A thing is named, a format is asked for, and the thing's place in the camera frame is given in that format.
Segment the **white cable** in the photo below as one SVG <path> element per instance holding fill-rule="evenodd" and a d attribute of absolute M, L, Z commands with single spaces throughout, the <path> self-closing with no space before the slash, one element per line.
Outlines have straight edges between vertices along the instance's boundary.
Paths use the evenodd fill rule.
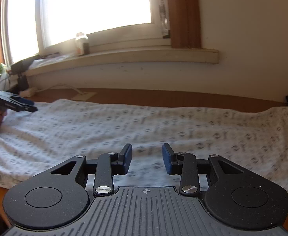
<path fill-rule="evenodd" d="M 78 92 L 79 94 L 84 95 L 84 93 L 81 92 L 79 89 L 74 88 L 73 86 L 67 85 L 67 84 L 56 84 L 56 85 L 53 85 L 53 86 L 51 86 L 51 87 L 49 87 L 49 88 L 45 88 L 45 89 L 43 89 L 43 90 L 37 90 L 36 92 L 41 92 L 41 91 L 49 90 L 49 89 L 52 89 L 52 88 L 57 87 L 57 86 L 68 87 L 68 88 L 70 88 L 70 89 L 72 89 L 72 90 L 75 90 L 75 91 Z"/>

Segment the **silver screw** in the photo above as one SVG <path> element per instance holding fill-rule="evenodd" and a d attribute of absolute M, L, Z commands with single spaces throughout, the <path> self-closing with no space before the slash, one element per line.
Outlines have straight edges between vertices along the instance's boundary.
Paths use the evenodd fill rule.
<path fill-rule="evenodd" d="M 111 191 L 111 188 L 106 185 L 98 186 L 96 188 L 96 192 L 98 192 L 99 194 L 107 194 L 110 191 Z"/>
<path fill-rule="evenodd" d="M 197 192 L 197 187 L 194 185 L 186 185 L 182 187 L 182 191 L 187 193 L 187 194 L 193 194 Z"/>

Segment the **window pane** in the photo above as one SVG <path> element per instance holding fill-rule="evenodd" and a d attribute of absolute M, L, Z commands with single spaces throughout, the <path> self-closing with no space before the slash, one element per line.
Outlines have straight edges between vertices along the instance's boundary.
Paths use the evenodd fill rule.
<path fill-rule="evenodd" d="M 35 0 L 8 0 L 7 27 L 13 62 L 39 52 Z"/>
<path fill-rule="evenodd" d="M 42 0 L 46 46 L 106 29 L 151 22 L 149 0 Z"/>

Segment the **patterned cloth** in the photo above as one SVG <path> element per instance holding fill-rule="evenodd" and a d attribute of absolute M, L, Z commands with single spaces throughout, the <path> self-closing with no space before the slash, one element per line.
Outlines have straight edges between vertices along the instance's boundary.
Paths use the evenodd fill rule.
<path fill-rule="evenodd" d="M 176 186 L 161 147 L 200 159 L 219 154 L 288 191 L 288 107 L 259 113 L 212 108 L 101 105 L 58 100 L 37 103 L 38 112 L 13 112 L 0 128 L 0 186 L 10 188 L 77 154 L 95 159 L 133 146 L 126 176 L 117 186 Z M 87 189 L 92 188 L 93 176 Z M 205 178 L 201 185 L 206 189 Z"/>

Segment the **brown table surface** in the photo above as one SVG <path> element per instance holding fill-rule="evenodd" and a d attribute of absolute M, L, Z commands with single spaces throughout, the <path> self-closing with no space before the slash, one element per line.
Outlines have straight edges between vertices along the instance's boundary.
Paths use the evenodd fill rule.
<path fill-rule="evenodd" d="M 234 109 L 241 112 L 261 112 L 271 107 L 285 106 L 285 103 L 242 98 L 227 95 L 163 90 L 122 90 L 122 89 L 80 89 L 96 92 L 87 101 L 101 104 L 130 104 L 158 107 L 213 107 Z M 40 102 L 53 102 L 60 98 L 71 99 L 77 94 L 72 89 L 46 90 L 31 99 Z M 7 189 L 0 187 L 0 214 L 9 225 L 2 208 L 2 200 Z M 288 230 L 288 217 L 284 224 Z"/>

